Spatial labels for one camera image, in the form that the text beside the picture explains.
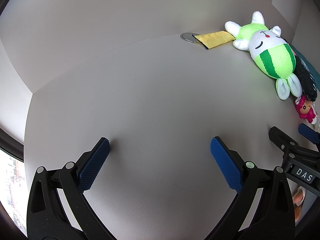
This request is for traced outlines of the person's right hand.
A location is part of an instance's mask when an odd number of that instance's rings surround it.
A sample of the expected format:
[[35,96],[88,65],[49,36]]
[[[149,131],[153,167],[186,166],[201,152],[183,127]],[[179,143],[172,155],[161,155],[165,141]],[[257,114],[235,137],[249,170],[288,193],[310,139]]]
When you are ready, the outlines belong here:
[[302,206],[306,195],[306,189],[304,187],[298,187],[294,193],[292,200],[294,204],[295,223],[297,223],[301,216]]

